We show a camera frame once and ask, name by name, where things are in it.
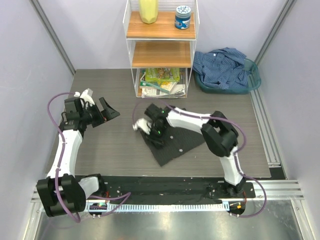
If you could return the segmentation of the black pinstripe long sleeve shirt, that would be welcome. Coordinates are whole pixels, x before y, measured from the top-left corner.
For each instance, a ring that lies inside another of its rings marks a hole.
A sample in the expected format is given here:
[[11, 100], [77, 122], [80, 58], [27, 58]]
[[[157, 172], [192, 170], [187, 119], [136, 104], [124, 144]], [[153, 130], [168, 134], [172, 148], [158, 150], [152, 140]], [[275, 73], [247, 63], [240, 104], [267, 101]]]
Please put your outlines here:
[[180, 127], [168, 127], [160, 137], [139, 132], [161, 167], [205, 142], [200, 133]]

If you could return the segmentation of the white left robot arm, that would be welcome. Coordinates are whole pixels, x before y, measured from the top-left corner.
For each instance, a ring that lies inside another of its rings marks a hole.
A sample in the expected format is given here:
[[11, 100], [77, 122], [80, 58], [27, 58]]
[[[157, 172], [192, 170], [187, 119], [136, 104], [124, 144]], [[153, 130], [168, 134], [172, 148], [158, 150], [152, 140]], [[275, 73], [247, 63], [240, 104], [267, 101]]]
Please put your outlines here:
[[81, 180], [75, 177], [78, 151], [87, 127], [95, 128], [120, 116], [104, 97], [99, 101], [102, 110], [84, 96], [74, 96], [64, 101], [54, 162], [46, 178], [40, 179], [36, 185], [48, 217], [78, 214], [84, 211], [90, 196], [100, 200], [106, 195], [107, 188], [101, 174], [90, 174]]

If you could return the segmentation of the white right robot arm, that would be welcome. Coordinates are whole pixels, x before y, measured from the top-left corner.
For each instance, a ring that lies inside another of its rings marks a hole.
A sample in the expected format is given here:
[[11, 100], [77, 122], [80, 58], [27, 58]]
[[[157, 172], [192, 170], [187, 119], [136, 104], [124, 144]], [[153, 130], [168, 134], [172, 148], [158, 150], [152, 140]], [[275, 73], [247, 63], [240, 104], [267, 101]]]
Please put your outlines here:
[[220, 159], [226, 193], [233, 198], [243, 193], [246, 180], [237, 154], [239, 134], [222, 112], [202, 114], [171, 105], [160, 108], [152, 103], [144, 114], [150, 121], [141, 119], [136, 125], [157, 149], [165, 145], [161, 137], [169, 127], [201, 134], [208, 149]]

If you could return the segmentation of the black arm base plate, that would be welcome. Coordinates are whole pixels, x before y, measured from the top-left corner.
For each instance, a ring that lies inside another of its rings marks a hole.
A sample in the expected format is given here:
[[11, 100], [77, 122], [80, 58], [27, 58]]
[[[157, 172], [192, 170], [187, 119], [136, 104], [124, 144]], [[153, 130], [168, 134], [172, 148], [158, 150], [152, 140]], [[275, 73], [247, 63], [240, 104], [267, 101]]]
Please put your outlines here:
[[103, 176], [105, 187], [94, 196], [116, 198], [131, 193], [129, 205], [204, 205], [223, 199], [253, 199], [254, 186], [245, 182], [236, 193], [221, 177]]

